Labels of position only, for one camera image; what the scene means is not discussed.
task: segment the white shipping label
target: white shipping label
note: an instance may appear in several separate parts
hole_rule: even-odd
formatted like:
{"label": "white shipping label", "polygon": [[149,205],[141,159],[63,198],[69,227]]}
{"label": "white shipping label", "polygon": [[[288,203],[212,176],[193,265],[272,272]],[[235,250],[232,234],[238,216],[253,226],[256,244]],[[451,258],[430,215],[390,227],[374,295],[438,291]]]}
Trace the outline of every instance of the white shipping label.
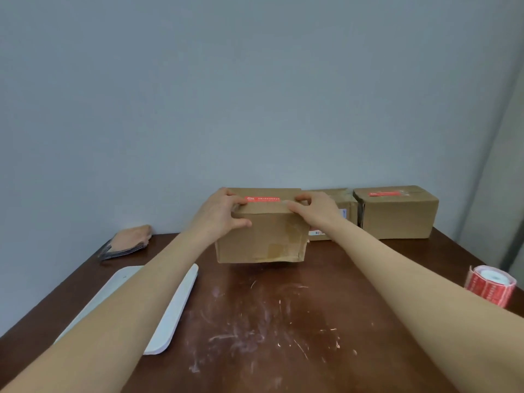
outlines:
{"label": "white shipping label", "polygon": [[[342,208],[339,210],[340,214],[344,217],[344,219],[347,219],[347,209]],[[323,233],[321,230],[310,230],[309,235],[310,236],[323,236],[325,233]]]}

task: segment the white board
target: white board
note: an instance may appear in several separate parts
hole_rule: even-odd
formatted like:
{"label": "white board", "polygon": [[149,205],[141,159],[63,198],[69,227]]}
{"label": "white board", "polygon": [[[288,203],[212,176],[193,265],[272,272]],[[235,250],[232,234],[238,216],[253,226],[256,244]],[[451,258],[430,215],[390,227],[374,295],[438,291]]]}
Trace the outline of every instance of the white board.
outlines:
{"label": "white board", "polygon": [[[90,311],[104,301],[109,295],[115,292],[129,277],[139,271],[142,266],[127,266],[117,271],[106,284],[96,293],[96,295],[89,301],[89,303],[82,309],[82,311],[75,317],[75,319],[67,326],[67,328],[56,338],[57,343],[75,324],[87,316]],[[173,295],[173,299],[167,306],[167,309],[162,316],[157,329],[147,345],[144,354],[159,354],[162,353],[171,343],[178,321],[182,315],[182,311],[186,306],[187,299],[193,288],[193,284],[198,274],[198,266],[194,264],[191,266],[186,276],[183,278],[180,286]]]}

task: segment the human arm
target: human arm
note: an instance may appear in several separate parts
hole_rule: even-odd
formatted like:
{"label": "human arm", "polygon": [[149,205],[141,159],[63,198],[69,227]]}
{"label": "human arm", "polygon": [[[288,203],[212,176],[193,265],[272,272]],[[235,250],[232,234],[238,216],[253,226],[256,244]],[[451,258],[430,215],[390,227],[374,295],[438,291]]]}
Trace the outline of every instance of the human arm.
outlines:
{"label": "human arm", "polygon": [[220,189],[189,228],[52,345],[2,393],[118,392],[138,360],[178,285],[200,254],[247,219],[231,218],[245,199]]}
{"label": "human arm", "polygon": [[464,393],[524,389],[524,319],[392,250],[340,216],[325,193],[291,211],[347,252],[442,372]]}

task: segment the brown cardboard box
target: brown cardboard box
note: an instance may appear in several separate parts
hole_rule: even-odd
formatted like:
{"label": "brown cardboard box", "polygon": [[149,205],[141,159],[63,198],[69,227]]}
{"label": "brown cardboard box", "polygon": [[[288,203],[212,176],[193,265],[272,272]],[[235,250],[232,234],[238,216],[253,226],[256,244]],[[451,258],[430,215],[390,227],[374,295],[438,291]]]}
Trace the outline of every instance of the brown cardboard box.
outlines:
{"label": "brown cardboard box", "polygon": [[[341,215],[346,218],[348,221],[357,224],[358,218],[358,202],[353,197],[353,194],[346,187],[341,189],[318,189],[310,190],[311,192],[324,192],[328,194],[332,199],[337,203],[338,209],[340,210]],[[319,241],[319,240],[330,240],[330,238],[325,235],[320,230],[315,230],[311,228],[309,231],[310,241]]]}
{"label": "brown cardboard box", "polygon": [[300,189],[231,190],[249,200],[233,211],[233,217],[250,219],[252,227],[232,230],[216,242],[216,257],[220,263],[304,260],[309,225],[282,202],[294,201]]}
{"label": "brown cardboard box", "polygon": [[418,186],[355,189],[358,225],[382,238],[428,238],[439,199]]}

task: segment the roll of stickers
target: roll of stickers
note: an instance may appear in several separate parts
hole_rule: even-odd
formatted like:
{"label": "roll of stickers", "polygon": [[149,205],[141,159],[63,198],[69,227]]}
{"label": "roll of stickers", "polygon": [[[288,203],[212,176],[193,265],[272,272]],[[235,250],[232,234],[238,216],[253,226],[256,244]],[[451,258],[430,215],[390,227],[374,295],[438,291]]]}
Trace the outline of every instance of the roll of stickers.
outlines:
{"label": "roll of stickers", "polygon": [[505,308],[517,281],[505,271],[491,266],[469,268],[464,288],[491,303]]}

